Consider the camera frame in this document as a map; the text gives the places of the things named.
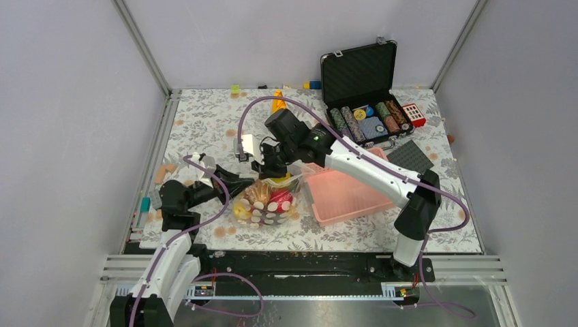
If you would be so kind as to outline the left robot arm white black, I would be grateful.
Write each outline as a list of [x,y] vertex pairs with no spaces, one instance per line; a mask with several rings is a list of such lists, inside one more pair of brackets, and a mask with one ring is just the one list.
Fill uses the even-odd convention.
[[223,215],[234,197],[255,181],[223,169],[205,154],[186,155],[183,160],[198,179],[190,186],[169,180],[157,190],[163,217],[159,245],[134,287],[112,300],[111,326],[173,326],[190,283],[211,273],[210,259],[188,255],[192,235],[205,225],[192,209],[217,199],[222,204],[218,215]]

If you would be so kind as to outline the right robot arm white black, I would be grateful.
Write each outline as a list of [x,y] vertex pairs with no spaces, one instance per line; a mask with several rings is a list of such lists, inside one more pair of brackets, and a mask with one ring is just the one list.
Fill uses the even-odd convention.
[[391,272],[402,281],[417,273],[425,235],[441,204],[436,193],[440,178],[435,172],[419,173],[396,166],[349,138],[338,140],[332,129],[320,123],[308,128],[289,110],[272,114],[265,126],[276,143],[260,145],[253,154],[252,170],[261,179],[281,177],[290,164],[302,161],[347,174],[379,191],[401,209],[395,221],[399,235]]

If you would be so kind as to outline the brown potato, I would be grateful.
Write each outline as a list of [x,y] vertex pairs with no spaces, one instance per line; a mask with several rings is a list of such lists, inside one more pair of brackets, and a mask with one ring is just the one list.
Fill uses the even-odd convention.
[[260,202],[267,204],[271,198],[272,189],[266,182],[257,180],[245,190],[245,198],[250,204]]

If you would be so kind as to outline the clear zip top bag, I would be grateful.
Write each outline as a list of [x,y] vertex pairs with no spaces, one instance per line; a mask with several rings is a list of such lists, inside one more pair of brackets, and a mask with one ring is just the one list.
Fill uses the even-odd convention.
[[305,181],[318,172],[314,163],[292,163],[283,177],[258,179],[233,201],[231,221],[258,229],[277,227],[301,217]]

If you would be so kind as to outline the yellow orange mango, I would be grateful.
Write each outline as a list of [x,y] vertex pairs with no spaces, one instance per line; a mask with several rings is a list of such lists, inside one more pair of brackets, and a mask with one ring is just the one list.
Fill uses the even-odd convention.
[[241,200],[237,199],[233,201],[232,212],[236,219],[241,221],[250,220],[252,213],[250,211],[250,206],[244,204]]

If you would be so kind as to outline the yellow lemon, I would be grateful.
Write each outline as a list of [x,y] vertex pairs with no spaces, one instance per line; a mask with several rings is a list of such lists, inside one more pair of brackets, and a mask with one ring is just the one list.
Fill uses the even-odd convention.
[[292,184],[292,175],[287,173],[284,177],[267,178],[265,182],[272,188],[287,188]]

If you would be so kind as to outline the red apple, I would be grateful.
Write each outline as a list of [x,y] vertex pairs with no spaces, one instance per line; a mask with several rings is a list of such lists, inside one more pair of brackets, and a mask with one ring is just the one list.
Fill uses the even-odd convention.
[[267,204],[267,210],[272,213],[285,213],[292,206],[293,194],[289,189],[274,189]]

